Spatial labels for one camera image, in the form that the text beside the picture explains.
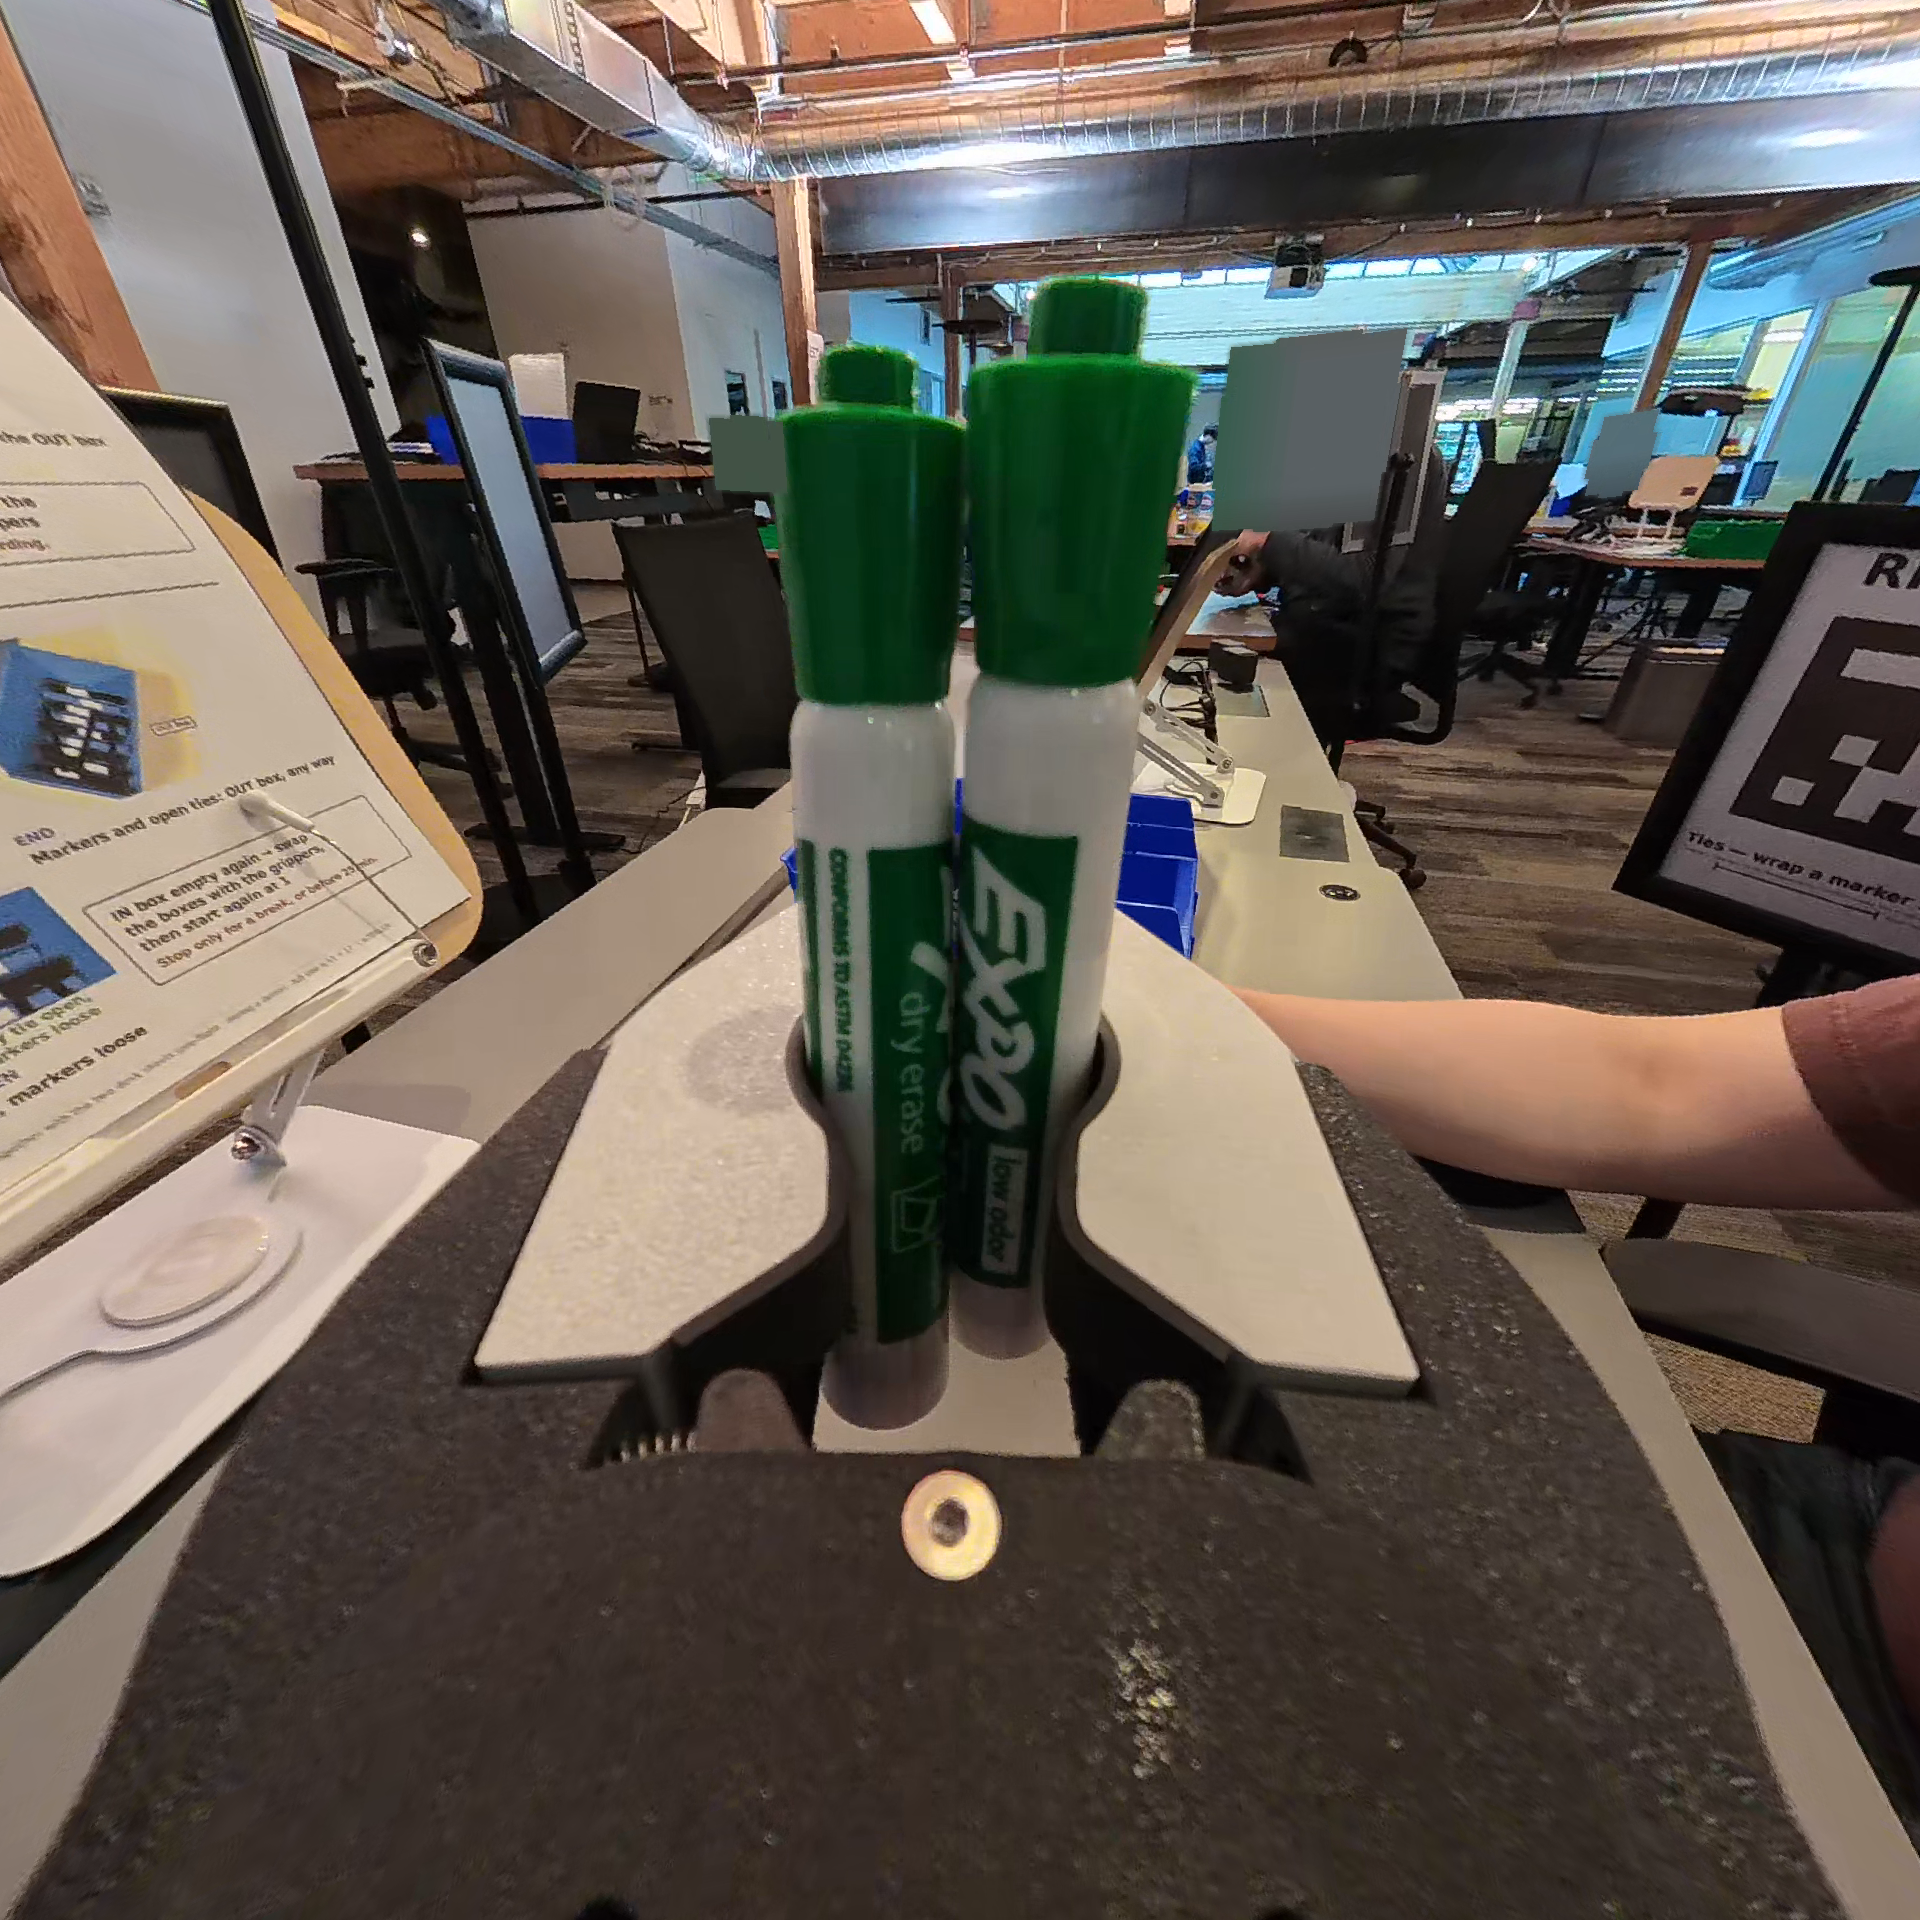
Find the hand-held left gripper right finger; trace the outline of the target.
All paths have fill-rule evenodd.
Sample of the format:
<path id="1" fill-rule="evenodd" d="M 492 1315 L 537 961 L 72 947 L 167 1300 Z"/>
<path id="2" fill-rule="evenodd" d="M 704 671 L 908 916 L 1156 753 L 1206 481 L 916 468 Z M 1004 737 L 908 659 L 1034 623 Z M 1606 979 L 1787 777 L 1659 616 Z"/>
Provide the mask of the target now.
<path id="1" fill-rule="evenodd" d="M 1194 1394 L 1209 1455 L 1287 1455 L 1284 1394 L 1420 1387 L 1291 1052 L 1129 920 L 1048 1228 L 1048 1328 L 1086 1455 L 1147 1384 Z"/>

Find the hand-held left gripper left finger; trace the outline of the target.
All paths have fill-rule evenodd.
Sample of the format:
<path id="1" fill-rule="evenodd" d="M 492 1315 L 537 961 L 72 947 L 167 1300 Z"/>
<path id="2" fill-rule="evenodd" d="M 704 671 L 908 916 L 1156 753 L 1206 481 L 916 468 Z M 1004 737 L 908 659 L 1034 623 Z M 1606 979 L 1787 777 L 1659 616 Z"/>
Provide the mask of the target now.
<path id="1" fill-rule="evenodd" d="M 784 903 L 606 1044 L 481 1335 L 494 1385 L 628 1382 L 689 1433 L 722 1375 L 777 1384 L 812 1439 L 849 1331 L 849 1160 L 812 1092 L 800 912 Z"/>

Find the blue plastic bin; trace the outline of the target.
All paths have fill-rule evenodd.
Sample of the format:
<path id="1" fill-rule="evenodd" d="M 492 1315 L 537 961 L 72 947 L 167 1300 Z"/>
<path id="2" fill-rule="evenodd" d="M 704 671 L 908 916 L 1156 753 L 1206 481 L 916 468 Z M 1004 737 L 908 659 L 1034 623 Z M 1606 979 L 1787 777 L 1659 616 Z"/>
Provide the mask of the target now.
<path id="1" fill-rule="evenodd" d="M 1024 835 L 972 826 L 966 783 L 953 785 L 956 831 L 956 954 L 980 940 L 1010 934 L 1024 947 L 1028 914 L 1016 892 L 1027 889 L 1043 905 L 1052 896 L 1072 903 L 1075 842 L 1060 835 Z M 1115 876 L 1105 888 L 1110 912 L 1122 914 L 1182 956 L 1194 954 L 1198 903 L 1195 820 L 1187 800 L 1132 796 L 1128 800 Z"/>

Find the green dry erase marker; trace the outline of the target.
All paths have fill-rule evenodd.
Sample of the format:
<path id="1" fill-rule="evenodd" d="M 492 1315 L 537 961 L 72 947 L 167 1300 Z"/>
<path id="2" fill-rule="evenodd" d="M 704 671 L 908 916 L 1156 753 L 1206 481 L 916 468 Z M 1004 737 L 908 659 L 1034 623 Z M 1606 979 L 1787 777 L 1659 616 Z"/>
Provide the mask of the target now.
<path id="1" fill-rule="evenodd" d="M 1194 398 L 1144 360 L 1146 290 L 1044 282 L 968 385 L 977 681 L 956 856 L 952 1328 L 1048 1339 L 1068 1122 L 1088 1096 L 1178 455 Z"/>
<path id="2" fill-rule="evenodd" d="M 922 411 L 905 353 L 842 346 L 783 432 L 808 1074 L 849 1166 L 852 1305 L 824 1394 L 892 1432 L 950 1379 L 966 430 Z"/>

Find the person's right forearm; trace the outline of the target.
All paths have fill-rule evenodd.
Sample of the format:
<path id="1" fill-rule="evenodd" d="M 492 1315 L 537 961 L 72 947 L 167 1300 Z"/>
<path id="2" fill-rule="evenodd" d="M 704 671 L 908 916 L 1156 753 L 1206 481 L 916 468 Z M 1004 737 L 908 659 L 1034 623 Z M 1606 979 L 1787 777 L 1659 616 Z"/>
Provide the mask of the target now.
<path id="1" fill-rule="evenodd" d="M 1675 1206 L 1916 1210 L 1911 977 L 1692 1018 L 1238 998 L 1426 1161 Z"/>

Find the wooden clipboard stand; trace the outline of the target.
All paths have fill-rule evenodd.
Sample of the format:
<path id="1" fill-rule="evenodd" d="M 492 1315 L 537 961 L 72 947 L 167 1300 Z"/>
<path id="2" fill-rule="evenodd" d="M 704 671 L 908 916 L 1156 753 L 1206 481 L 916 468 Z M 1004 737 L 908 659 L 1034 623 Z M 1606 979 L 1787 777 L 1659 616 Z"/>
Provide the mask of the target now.
<path id="1" fill-rule="evenodd" d="M 1170 714 L 1161 684 L 1188 639 L 1217 584 L 1234 563 L 1234 536 L 1198 546 L 1182 576 L 1164 595 L 1136 672 L 1136 779 L 1187 800 L 1195 816 L 1217 826 L 1248 826 L 1264 793 L 1264 772 L 1242 771 L 1202 728 Z"/>

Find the white stand base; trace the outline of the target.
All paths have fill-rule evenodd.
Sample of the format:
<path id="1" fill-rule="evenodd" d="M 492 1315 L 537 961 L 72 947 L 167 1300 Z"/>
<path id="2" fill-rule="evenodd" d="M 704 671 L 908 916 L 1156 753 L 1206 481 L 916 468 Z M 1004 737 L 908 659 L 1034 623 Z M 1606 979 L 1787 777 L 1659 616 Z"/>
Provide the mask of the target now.
<path id="1" fill-rule="evenodd" d="M 96 1543 L 318 1331 L 478 1143 L 302 1110 L 280 1164 L 226 1143 L 3 1292 L 3 1577 Z"/>

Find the black office chair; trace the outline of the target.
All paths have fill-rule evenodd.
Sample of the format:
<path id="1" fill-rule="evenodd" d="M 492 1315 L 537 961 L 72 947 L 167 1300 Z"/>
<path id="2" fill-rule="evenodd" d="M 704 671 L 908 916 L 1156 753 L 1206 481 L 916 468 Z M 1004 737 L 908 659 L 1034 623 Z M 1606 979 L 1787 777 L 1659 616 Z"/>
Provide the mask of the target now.
<path id="1" fill-rule="evenodd" d="M 377 705 L 399 697 L 423 712 L 440 707 L 440 684 L 425 639 L 396 600 L 399 571 L 376 560 L 313 560 L 297 567 L 315 586 L 324 628 L 354 684 Z"/>
<path id="2" fill-rule="evenodd" d="M 1424 744 L 1452 734 L 1458 664 L 1474 618 L 1503 584 L 1515 545 L 1540 511 L 1556 476 L 1556 460 L 1484 463 L 1448 524 L 1448 545 L 1434 584 L 1434 620 L 1415 686 L 1434 703 Z"/>
<path id="3" fill-rule="evenodd" d="M 754 809 L 792 779 L 800 707 L 784 593 L 745 512 L 614 531 L 666 660 L 708 809 Z"/>

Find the printed instruction sheet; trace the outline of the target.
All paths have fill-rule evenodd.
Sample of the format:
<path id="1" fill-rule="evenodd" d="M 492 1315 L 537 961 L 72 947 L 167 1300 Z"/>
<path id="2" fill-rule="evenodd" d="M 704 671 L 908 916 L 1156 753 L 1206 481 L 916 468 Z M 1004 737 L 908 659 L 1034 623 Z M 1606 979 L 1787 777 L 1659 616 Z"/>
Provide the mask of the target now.
<path id="1" fill-rule="evenodd" d="M 286 1071 L 289 1010 L 463 898 L 132 428 L 3 324 L 3 1249 Z"/>

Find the framed printed tag sign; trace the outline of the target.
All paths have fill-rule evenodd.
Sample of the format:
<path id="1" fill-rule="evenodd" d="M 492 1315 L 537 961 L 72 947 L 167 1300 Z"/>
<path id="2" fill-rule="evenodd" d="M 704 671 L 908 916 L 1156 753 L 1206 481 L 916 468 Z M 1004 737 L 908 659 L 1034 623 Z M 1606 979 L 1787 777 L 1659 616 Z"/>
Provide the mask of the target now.
<path id="1" fill-rule="evenodd" d="M 1875 977 L 1918 961 L 1918 511 L 1800 503 L 1617 889 Z"/>

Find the grey cabinet box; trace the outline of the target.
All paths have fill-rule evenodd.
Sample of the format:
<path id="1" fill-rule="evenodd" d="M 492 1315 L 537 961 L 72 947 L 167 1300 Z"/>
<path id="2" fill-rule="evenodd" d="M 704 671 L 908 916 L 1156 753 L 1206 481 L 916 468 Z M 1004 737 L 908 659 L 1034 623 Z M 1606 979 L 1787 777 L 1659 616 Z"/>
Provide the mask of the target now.
<path id="1" fill-rule="evenodd" d="M 1675 751 L 1724 659 L 1720 646 L 1643 643 L 1627 659 L 1601 728 L 1606 734 L 1654 751 Z"/>

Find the framed display board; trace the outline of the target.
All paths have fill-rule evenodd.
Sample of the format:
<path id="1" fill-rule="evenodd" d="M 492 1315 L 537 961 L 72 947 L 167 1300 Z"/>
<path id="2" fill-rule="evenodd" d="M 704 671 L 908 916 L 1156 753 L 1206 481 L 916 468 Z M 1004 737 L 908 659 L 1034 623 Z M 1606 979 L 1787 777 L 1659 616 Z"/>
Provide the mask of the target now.
<path id="1" fill-rule="evenodd" d="M 585 625 L 566 575 L 512 375 L 496 360 L 440 340 L 428 340 L 423 354 L 512 628 L 535 684 L 544 688 L 585 649 Z"/>

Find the dark picture frame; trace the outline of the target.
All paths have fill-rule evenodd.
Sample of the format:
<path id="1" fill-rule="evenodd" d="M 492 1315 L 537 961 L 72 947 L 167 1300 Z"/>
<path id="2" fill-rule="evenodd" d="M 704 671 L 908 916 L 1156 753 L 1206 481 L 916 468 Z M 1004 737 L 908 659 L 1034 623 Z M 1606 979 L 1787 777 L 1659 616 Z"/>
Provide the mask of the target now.
<path id="1" fill-rule="evenodd" d="M 102 386 L 99 393 L 135 430 L 161 468 L 206 500 L 281 563 L 232 409 L 219 400 Z"/>

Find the spiral ventilation duct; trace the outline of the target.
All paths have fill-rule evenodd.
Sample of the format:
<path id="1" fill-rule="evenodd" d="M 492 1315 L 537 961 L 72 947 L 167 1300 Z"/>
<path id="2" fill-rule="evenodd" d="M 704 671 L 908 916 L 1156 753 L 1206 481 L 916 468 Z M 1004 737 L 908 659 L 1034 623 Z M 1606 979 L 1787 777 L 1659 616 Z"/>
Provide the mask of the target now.
<path id="1" fill-rule="evenodd" d="M 1458 130 L 1686 126 L 1702 118 L 1776 128 L 1816 110 L 1907 121 L 1916 130 L 1916 49 L 1867 72 L 1780 64 L 1617 66 L 1556 79 L 1394 80 L 1338 91 L 1254 84 L 1222 96 L 1098 103 L 1091 91 L 1039 103 L 993 102 L 983 113 L 905 119 L 860 114 L 849 126 L 714 128 L 700 169 L 744 186 L 790 178 L 870 178 L 990 169 L 1032 161 L 1113 161 L 1215 153 L 1329 139 L 1388 139 Z"/>

